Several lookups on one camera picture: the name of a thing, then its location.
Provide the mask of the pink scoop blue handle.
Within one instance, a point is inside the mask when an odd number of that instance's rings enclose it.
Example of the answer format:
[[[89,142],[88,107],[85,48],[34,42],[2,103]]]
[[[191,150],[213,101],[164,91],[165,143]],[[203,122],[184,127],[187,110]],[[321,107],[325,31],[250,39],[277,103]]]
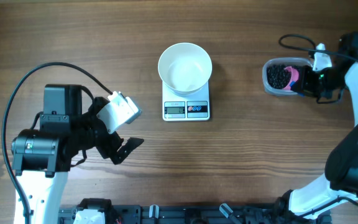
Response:
[[[288,84],[283,88],[284,95],[285,96],[296,95],[296,92],[291,90],[291,86],[299,80],[300,69],[294,66],[287,66],[284,68],[284,71],[290,75]]]

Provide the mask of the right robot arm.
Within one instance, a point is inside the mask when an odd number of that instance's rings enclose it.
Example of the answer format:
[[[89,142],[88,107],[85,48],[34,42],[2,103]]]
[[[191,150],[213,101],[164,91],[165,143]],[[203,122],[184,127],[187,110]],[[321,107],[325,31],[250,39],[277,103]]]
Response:
[[[324,173],[301,189],[289,190],[272,209],[272,223],[323,223],[330,209],[349,202],[358,207],[358,32],[344,34],[338,50],[330,52],[313,44],[306,49],[312,67],[304,67],[291,91],[316,99],[318,104],[334,103],[345,89],[352,99],[355,125],[330,153]]]

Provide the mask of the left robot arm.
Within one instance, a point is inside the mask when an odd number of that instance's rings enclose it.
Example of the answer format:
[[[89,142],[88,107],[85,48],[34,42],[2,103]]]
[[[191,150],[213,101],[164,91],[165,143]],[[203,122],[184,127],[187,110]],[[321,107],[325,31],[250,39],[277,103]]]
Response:
[[[103,159],[115,165],[143,143],[141,138],[123,140],[117,129],[141,114],[140,108],[121,92],[107,98],[94,97],[82,112],[82,85],[48,84],[44,89],[44,109],[35,122],[39,129],[21,131],[12,141],[12,168],[24,192],[16,197],[14,221],[29,212],[30,223],[58,223],[58,213],[71,160],[79,152],[96,148]]]

